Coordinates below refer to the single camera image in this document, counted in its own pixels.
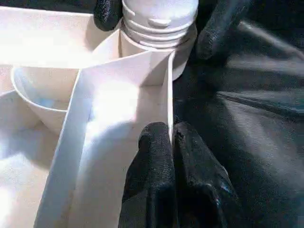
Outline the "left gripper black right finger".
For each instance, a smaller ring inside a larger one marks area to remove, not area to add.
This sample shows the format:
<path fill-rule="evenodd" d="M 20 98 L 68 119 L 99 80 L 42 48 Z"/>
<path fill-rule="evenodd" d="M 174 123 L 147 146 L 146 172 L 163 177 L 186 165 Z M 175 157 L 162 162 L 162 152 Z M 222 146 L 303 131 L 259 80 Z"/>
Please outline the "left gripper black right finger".
<path fill-rule="evenodd" d="M 227 171 L 185 122 L 174 126 L 174 166 L 180 227 L 241 227 L 241 205 Z"/>

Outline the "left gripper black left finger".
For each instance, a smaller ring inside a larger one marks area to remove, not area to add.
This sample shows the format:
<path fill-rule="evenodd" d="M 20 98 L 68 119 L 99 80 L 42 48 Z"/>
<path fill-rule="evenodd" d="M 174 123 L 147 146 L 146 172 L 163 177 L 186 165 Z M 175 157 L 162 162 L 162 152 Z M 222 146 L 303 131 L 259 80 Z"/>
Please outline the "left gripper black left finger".
<path fill-rule="evenodd" d="M 172 228 L 176 223 L 175 171 L 168 126 L 145 126 L 128 168 L 120 228 Z"/>

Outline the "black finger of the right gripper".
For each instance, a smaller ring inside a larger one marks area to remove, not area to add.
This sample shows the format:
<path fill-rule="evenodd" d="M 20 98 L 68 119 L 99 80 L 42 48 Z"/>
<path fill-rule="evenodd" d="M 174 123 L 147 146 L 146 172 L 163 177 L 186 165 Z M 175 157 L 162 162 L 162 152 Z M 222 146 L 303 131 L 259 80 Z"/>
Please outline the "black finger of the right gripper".
<path fill-rule="evenodd" d="M 98 0 L 94 23 L 100 30 L 113 30 L 123 16 L 122 0 Z"/>
<path fill-rule="evenodd" d="M 214 10 L 198 35 L 197 58 L 207 60 L 213 57 L 229 32 L 238 26 L 247 10 L 247 0 L 217 0 Z"/>

